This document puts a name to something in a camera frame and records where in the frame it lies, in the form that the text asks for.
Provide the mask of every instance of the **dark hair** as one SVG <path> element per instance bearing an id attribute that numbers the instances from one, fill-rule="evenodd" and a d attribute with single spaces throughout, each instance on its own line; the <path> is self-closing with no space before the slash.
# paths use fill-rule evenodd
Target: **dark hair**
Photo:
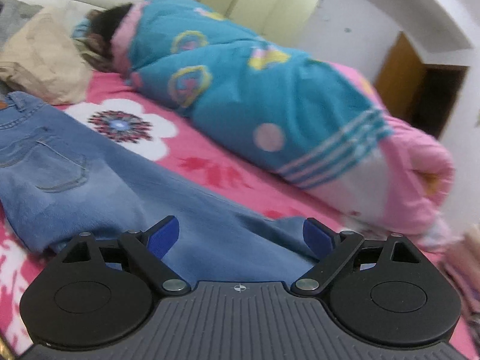
<path id="1" fill-rule="evenodd" d="M 99 34 L 105 42 L 110 43 L 113 34 L 132 5 L 131 3 L 119 5 L 99 13 L 90 23 L 90 32 Z"/>

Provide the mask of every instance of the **white wall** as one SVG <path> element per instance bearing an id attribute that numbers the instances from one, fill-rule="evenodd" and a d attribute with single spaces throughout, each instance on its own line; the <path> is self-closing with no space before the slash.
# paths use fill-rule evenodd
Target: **white wall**
<path id="1" fill-rule="evenodd" d="M 457 231 L 480 222 L 480 127 L 475 127 L 480 110 L 480 51 L 473 52 L 469 75 L 457 106 L 441 138 L 457 167 L 457 178 L 444 210 Z"/>
<path id="2" fill-rule="evenodd" d="M 400 30 L 367 0 L 321 0 L 298 48 L 316 59 L 355 68 L 374 81 Z"/>

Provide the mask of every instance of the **floral bedsheet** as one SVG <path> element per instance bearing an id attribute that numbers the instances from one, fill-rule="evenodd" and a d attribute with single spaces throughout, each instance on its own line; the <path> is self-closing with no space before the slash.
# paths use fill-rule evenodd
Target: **floral bedsheet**
<path id="1" fill-rule="evenodd" d="M 339 212 L 242 161 L 133 92 L 117 74 L 95 72 L 86 101 L 61 109 L 127 149 L 265 216 L 312 216 L 335 231 L 350 225 Z M 44 263 L 16 242 L 0 211 L 0 331 L 17 353 L 31 345 L 20 298 Z M 469 359 L 475 357 L 463 322 L 454 342 Z"/>

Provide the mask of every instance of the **gray ribbed surface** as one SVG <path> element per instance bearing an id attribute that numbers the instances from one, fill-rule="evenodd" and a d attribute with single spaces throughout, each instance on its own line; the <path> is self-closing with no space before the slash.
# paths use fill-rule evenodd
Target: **gray ribbed surface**
<path id="1" fill-rule="evenodd" d="M 379 349 L 348 336 L 314 299 L 281 283 L 200 283 L 160 303 L 134 335 L 90 352 L 37 346 L 25 360 L 460 360 L 447 344 L 416 351 Z"/>

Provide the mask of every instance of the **blue jeans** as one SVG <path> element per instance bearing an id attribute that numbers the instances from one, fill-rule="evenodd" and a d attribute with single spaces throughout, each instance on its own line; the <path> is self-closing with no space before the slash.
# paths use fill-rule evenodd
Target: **blue jeans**
<path id="1" fill-rule="evenodd" d="M 23 92 L 0 110 L 0 199 L 34 252 L 89 231 L 111 239 L 167 215 L 180 237 L 163 261 L 198 280 L 288 284 L 316 262 L 304 218 L 273 221 L 117 145 Z"/>

